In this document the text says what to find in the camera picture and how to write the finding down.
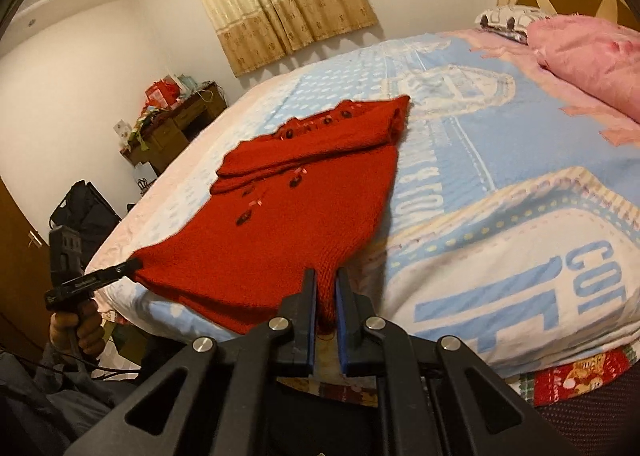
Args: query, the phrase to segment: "mattress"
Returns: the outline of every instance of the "mattress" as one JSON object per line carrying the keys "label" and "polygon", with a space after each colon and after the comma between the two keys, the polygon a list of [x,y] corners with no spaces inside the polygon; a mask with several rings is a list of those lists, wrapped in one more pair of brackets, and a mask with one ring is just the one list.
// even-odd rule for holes
{"label": "mattress", "polygon": [[[457,335],[516,379],[634,350],[640,149],[611,131],[640,126],[542,70],[526,46],[477,30],[386,41],[254,88],[172,163],[88,269],[180,230],[238,141],[343,99],[400,94],[412,106],[388,210],[348,262],[376,311],[419,337]],[[97,297],[101,312],[155,335],[236,335],[127,278]]]}

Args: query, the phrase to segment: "black and white pillow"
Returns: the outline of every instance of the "black and white pillow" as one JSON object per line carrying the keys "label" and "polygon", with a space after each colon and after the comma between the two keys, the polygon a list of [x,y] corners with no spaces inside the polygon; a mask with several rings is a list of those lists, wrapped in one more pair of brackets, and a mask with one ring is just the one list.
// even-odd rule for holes
{"label": "black and white pillow", "polygon": [[526,44],[527,26],[534,21],[549,17],[551,16],[539,8],[522,4],[506,4],[485,10],[476,17],[476,24],[483,30]]}

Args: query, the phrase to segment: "silver screw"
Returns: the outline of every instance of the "silver screw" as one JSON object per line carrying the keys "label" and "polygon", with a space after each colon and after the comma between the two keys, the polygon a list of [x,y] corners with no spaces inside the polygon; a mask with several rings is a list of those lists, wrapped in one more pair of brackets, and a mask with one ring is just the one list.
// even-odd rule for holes
{"label": "silver screw", "polygon": [[382,317],[369,317],[364,321],[364,325],[370,330],[382,330],[386,326],[386,322]]}
{"label": "silver screw", "polygon": [[289,327],[289,321],[284,317],[274,317],[269,321],[269,328],[273,331],[286,330]]}
{"label": "silver screw", "polygon": [[460,349],[461,343],[458,337],[454,337],[452,335],[447,335],[443,337],[440,341],[440,344],[447,351],[457,351]]}
{"label": "silver screw", "polygon": [[204,353],[212,349],[213,341],[209,337],[198,337],[193,341],[192,346],[198,353]]}

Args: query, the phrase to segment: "wooden door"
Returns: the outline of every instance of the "wooden door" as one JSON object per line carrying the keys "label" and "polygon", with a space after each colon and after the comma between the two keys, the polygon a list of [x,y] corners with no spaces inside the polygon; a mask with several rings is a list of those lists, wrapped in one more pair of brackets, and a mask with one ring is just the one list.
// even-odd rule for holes
{"label": "wooden door", "polygon": [[49,247],[1,179],[0,216],[0,344],[33,360],[49,339],[50,314],[44,307],[51,288]]}

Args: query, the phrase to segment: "red sweater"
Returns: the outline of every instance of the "red sweater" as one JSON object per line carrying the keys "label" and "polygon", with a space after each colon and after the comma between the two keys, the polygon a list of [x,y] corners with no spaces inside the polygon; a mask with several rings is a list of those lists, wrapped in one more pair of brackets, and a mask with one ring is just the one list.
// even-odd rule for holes
{"label": "red sweater", "polygon": [[314,268],[319,321],[331,326],[335,272],[378,227],[408,103],[344,100],[240,142],[191,221],[133,253],[143,262],[136,281],[246,333],[273,317]]}

